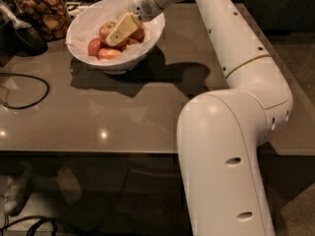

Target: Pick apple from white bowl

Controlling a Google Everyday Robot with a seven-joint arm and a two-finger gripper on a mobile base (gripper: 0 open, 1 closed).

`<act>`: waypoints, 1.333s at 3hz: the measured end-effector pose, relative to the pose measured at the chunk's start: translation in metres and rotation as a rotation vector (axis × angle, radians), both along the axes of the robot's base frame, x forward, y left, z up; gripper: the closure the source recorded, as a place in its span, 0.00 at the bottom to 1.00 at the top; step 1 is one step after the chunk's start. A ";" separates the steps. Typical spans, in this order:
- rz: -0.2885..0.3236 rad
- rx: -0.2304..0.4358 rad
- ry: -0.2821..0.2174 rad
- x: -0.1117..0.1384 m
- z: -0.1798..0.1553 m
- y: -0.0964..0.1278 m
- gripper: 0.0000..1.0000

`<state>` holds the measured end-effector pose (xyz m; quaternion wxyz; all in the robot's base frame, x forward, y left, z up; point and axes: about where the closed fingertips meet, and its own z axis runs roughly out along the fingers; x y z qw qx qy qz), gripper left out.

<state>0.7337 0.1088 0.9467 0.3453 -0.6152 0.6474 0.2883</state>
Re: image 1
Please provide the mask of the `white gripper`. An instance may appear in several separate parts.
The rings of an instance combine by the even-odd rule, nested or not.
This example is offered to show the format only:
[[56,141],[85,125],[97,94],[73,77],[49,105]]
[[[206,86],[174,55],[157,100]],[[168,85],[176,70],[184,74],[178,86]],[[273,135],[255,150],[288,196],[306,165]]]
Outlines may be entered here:
[[149,22],[162,13],[162,9],[154,0],[128,0],[128,9],[132,13],[121,16],[105,39],[109,46],[116,46],[133,34],[141,25],[141,21]]

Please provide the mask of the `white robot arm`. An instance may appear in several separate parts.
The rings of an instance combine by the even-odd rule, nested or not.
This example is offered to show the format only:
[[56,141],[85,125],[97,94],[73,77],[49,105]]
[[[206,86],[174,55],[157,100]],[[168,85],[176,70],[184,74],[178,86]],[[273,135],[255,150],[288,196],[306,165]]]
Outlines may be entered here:
[[[142,21],[183,0],[128,0]],[[275,236],[257,148],[288,121],[292,93],[231,0],[195,0],[227,87],[181,110],[177,150],[194,236]]]

